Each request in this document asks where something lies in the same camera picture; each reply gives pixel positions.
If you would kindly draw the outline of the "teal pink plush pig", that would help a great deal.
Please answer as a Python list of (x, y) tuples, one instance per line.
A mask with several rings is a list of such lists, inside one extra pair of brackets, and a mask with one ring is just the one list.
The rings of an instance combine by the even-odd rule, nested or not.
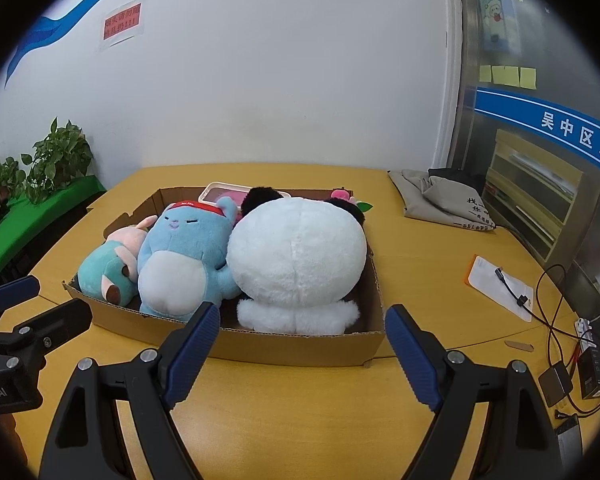
[(137, 258), (158, 217), (110, 233), (81, 263), (76, 280), (85, 296), (125, 307), (137, 295)]

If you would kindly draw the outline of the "green potted plant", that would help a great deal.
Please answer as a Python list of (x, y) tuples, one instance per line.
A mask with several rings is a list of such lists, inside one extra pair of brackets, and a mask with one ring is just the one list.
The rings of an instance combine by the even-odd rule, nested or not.
[(55, 118), (46, 137), (32, 148), (32, 154), (23, 153), (20, 158), (27, 167), (23, 191), (35, 204), (85, 177), (93, 160), (85, 134), (70, 120), (61, 125)]

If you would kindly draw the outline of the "clear white phone case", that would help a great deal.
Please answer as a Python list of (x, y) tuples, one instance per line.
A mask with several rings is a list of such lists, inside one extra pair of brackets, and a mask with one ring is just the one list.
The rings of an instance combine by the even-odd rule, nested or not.
[(271, 200), (290, 197), (287, 192), (277, 191), (266, 186), (260, 186), (249, 197), (252, 190), (252, 186), (211, 182), (202, 190), (196, 204), (190, 205), (190, 208), (224, 216), (224, 209), (218, 205), (219, 201), (224, 200), (224, 198), (228, 198), (234, 204), (237, 212), (242, 212), (242, 206), (246, 206), (247, 210), (250, 211)]

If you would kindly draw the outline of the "yellow sticky notes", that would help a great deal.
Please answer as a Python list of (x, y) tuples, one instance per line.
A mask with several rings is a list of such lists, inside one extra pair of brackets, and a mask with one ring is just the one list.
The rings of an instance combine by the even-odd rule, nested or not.
[(536, 69), (509, 65), (481, 65), (479, 67), (479, 81), (487, 84), (535, 90)]

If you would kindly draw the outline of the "yellow wooden cabinet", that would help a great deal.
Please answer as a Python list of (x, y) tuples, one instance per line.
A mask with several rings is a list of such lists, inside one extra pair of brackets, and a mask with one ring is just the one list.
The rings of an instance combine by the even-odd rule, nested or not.
[(600, 170), (563, 148), (498, 129), (482, 198), (541, 266), (569, 266), (600, 199)]

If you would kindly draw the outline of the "blue banner sign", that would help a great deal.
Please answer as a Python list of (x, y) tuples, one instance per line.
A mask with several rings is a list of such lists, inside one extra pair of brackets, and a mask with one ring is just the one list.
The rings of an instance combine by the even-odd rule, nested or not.
[(521, 94), (478, 87), (474, 110), (560, 144), (600, 168), (600, 122), (577, 110)]

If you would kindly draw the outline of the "brown cardboard box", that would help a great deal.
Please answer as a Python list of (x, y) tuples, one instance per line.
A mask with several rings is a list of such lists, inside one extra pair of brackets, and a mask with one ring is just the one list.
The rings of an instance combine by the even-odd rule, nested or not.
[[(326, 200), (332, 191), (295, 190), (287, 193), (312, 200)], [(162, 188), (141, 203), (132, 214), (122, 214), (110, 224), (98, 246), (110, 233), (122, 226), (140, 223), (153, 214), (159, 218), (166, 207), (181, 200), (198, 200), (201, 192), (198, 188)], [(140, 313), (138, 289), (132, 301), (127, 306), (120, 307), (85, 296), (76, 280), (76, 274), (65, 284), (65, 288), (70, 296), (83, 299), (90, 305), (98, 326), (123, 336), (150, 344), (161, 344), (170, 333), (185, 324)], [(221, 333), (212, 351), (218, 359), (286, 366), (355, 366), (374, 356), (384, 336), (377, 274), (368, 242), (365, 268), (358, 284), (347, 296), (358, 304), (360, 317), (342, 335), (304, 336), (246, 330), (239, 325), (236, 311), (239, 300), (244, 298), (245, 295), (240, 291), (238, 297), (225, 300), (218, 307)]]

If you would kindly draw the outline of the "blue plush cat red headband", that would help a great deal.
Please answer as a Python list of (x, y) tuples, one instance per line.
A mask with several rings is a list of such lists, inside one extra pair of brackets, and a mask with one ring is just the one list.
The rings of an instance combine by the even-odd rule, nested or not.
[(205, 302), (219, 307), (240, 295), (226, 263), (237, 213), (229, 197), (166, 207), (138, 254), (140, 313), (186, 323)]

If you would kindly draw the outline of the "cartoon sheep poster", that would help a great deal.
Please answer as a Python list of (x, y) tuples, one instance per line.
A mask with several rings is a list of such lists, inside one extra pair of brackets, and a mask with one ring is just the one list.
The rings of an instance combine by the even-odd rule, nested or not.
[(520, 53), (518, 20), (513, 0), (478, 0), (484, 50)]

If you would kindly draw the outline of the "pink plush bear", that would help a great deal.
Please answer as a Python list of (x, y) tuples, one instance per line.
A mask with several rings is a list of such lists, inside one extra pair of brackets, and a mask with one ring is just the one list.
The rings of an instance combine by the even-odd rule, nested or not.
[[(260, 205), (272, 202), (272, 200), (279, 200), (280, 198), (284, 198), (283, 194), (274, 190), (274, 188), (271, 188), (270, 186), (256, 186), (255, 188), (252, 188), (242, 200), (242, 204), (240, 205), (240, 215), (243, 217)], [(359, 224), (364, 223), (364, 212), (367, 210), (367, 207), (361, 208), (347, 191), (333, 190), (332, 195), (329, 196), (326, 202), (346, 210), (349, 214), (352, 214)]]

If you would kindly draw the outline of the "black power adapter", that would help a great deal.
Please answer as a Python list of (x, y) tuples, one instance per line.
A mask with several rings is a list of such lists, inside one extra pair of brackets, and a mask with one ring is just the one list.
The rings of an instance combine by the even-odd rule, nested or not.
[(564, 400), (573, 389), (572, 379), (562, 361), (552, 364), (539, 376), (538, 382), (549, 408)]

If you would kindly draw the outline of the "white black plush panda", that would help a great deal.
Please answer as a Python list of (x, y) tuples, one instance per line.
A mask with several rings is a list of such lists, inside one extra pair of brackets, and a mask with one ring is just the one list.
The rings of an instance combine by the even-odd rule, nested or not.
[(246, 330), (339, 336), (360, 317), (347, 296), (365, 268), (364, 223), (326, 200), (280, 198), (237, 222), (226, 262), (245, 295), (236, 311)]

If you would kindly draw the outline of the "red wall notice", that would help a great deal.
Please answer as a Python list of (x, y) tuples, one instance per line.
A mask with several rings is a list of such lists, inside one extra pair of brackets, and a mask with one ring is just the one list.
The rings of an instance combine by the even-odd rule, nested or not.
[(104, 17), (99, 50), (106, 50), (140, 36), (144, 32), (144, 5), (140, 0), (130, 1)]

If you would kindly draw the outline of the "white paper card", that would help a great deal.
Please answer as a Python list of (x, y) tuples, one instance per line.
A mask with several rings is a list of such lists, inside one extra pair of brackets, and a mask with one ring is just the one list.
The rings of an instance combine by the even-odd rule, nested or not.
[(532, 321), (534, 289), (485, 258), (475, 255), (465, 283), (524, 322)]

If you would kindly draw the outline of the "grey cloth bag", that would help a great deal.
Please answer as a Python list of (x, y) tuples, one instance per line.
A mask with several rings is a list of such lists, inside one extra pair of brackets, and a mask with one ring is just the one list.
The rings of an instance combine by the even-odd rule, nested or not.
[(496, 228), (478, 192), (469, 185), (423, 171), (389, 170), (407, 218), (489, 232)]

